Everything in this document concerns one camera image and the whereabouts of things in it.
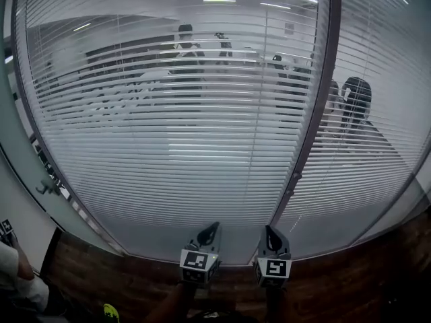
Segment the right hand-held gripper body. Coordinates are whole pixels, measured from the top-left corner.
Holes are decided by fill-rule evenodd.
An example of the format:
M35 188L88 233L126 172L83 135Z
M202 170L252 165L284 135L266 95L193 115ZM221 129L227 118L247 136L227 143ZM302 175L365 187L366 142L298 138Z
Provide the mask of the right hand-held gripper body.
M292 257L288 249L279 252L260 250L253 262L255 278L260 287L284 287L291 267Z

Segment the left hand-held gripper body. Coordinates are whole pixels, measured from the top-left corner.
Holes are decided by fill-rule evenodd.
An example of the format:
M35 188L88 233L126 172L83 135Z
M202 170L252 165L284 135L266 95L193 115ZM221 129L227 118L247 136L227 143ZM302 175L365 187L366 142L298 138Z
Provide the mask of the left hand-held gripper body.
M181 281L205 287L220 267L218 254L182 249L180 254Z

